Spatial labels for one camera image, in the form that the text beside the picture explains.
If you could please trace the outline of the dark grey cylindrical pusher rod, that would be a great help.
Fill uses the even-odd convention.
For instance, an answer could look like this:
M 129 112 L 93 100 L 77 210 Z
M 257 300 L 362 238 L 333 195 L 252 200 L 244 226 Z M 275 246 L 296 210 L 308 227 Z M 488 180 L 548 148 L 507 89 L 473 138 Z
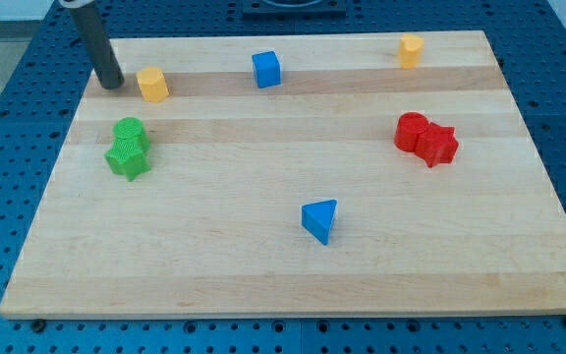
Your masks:
M 94 0 L 59 0 L 79 32 L 95 75 L 104 89 L 118 89 L 125 79 Z

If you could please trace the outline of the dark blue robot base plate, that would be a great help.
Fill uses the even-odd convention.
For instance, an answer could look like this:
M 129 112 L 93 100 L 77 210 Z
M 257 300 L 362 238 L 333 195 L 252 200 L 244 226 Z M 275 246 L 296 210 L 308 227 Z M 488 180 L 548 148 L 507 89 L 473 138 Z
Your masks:
M 302 17 L 313 15 L 344 16 L 347 0 L 245 0 L 244 19 Z

